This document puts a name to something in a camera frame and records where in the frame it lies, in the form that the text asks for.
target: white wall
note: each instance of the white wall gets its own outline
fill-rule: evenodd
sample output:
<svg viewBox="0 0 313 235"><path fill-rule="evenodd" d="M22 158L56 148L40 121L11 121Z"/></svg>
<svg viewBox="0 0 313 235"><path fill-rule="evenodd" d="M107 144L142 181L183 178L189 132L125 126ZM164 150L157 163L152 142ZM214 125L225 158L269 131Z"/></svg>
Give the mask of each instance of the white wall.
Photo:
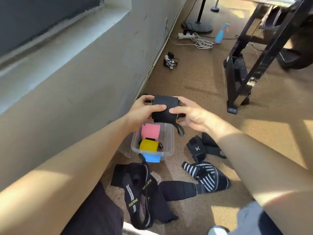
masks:
<svg viewBox="0 0 313 235"><path fill-rule="evenodd" d="M183 2L124 2L132 9L118 23L6 105L0 115L0 190L127 112L164 44L165 19L170 29ZM10 71L0 86L9 81ZM8 86L10 92L21 92Z"/></svg>

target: dark window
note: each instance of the dark window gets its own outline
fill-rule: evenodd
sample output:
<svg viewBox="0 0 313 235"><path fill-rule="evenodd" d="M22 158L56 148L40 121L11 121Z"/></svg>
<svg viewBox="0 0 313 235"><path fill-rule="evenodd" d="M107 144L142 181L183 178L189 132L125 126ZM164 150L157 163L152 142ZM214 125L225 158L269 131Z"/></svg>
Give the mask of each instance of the dark window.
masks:
<svg viewBox="0 0 313 235"><path fill-rule="evenodd" d="M0 57L101 0L0 0Z"/></svg>

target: floor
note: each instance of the floor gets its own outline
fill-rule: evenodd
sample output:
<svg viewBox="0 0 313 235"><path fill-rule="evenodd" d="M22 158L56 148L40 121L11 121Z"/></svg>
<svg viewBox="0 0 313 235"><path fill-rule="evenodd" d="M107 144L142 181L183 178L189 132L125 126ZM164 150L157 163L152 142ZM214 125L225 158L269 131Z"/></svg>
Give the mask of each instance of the floor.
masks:
<svg viewBox="0 0 313 235"><path fill-rule="evenodd" d="M175 39L182 32L180 23L189 13L195 0L187 0L171 34ZM207 0L203 14L209 18L215 36L224 23L230 23L225 38L240 34L254 5L246 1L220 0L219 13L210 11L216 0ZM195 4L191 15L197 15L201 0ZM277 150L281 154L313 170L313 78L312 66L303 70L283 71L275 60L252 91L250 105L241 106L237 115L226 112L226 83L223 60L229 54L235 40L223 40L210 50L199 50L193 46L177 46L169 41L159 59L144 90L149 94L184 96L203 108L219 115L243 132ZM171 51L180 59L174 70L162 66L163 56ZM255 63L260 51L251 45L244 50L248 68ZM194 182L182 168L182 162L193 163L186 144L196 131L186 128L186 136L175 135L174 154L159 164L151 164L154 177L158 180L182 180ZM158 234L206 234L212 225L221 225L230 230L236 228L236 213L239 208L252 200L251 195L240 181L227 160L208 155L211 162L231 180L231 188L211 194L201 194L194 198L170 202L169 205L179 217L170 224L154 224L151 231ZM112 165L139 162L117 153ZM125 211L125 221L130 221L123 200L123 189L109 186L113 166L103 175L102 182L114 202Z"/></svg>

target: blue spray bottle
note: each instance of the blue spray bottle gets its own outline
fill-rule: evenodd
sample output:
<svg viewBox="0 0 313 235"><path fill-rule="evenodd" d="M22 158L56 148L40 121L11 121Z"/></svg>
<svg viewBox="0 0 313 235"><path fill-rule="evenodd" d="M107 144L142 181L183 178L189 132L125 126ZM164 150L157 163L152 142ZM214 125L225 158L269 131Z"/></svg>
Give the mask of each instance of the blue spray bottle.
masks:
<svg viewBox="0 0 313 235"><path fill-rule="evenodd" d="M225 28L228 27L229 24L223 24L222 25L222 28L221 30L217 33L215 39L214 39L214 42L215 43L221 43L222 40L223 40L223 37L224 37L224 31L225 31Z"/></svg>

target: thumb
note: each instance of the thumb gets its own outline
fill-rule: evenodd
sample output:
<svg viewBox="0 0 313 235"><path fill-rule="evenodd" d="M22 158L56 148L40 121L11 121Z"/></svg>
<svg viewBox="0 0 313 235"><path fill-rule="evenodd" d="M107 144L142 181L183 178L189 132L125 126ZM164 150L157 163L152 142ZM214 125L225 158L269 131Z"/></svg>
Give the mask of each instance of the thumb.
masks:
<svg viewBox="0 0 313 235"><path fill-rule="evenodd" d="M150 113L166 110L166 105L145 106Z"/></svg>
<svg viewBox="0 0 313 235"><path fill-rule="evenodd" d="M170 109L170 113L172 114L188 114L190 113L191 108L188 106L177 106L175 108Z"/></svg>

